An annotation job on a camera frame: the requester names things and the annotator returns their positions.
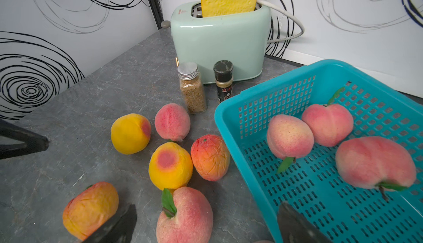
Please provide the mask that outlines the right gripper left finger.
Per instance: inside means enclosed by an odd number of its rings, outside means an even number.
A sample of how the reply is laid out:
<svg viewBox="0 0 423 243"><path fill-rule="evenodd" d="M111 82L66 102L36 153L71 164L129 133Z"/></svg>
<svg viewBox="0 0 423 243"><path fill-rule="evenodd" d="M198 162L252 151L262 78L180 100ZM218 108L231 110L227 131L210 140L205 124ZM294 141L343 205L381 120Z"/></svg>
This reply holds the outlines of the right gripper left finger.
<svg viewBox="0 0 423 243"><path fill-rule="evenodd" d="M120 208L83 243L130 243L136 223L136 207L128 204L125 208Z"/></svg>

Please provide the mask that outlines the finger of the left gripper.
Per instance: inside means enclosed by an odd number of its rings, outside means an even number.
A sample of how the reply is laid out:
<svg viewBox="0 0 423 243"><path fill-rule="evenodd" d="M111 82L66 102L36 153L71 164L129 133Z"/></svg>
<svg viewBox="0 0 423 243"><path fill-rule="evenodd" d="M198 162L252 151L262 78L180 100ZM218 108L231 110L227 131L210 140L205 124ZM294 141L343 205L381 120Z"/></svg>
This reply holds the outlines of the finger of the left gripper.
<svg viewBox="0 0 423 243"><path fill-rule="evenodd" d="M4 120L1 120L1 136L20 142L1 145L1 160L43 152L49 147L49 140L46 137Z"/></svg>

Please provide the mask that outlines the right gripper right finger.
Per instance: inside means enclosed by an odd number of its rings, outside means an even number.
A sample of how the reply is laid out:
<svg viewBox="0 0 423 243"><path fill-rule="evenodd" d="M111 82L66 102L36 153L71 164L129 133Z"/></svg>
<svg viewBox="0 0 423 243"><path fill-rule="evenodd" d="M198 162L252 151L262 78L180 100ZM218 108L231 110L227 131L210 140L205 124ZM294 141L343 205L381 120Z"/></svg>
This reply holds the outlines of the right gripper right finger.
<svg viewBox="0 0 423 243"><path fill-rule="evenodd" d="M277 222L285 243L332 243L287 202L279 206Z"/></svg>

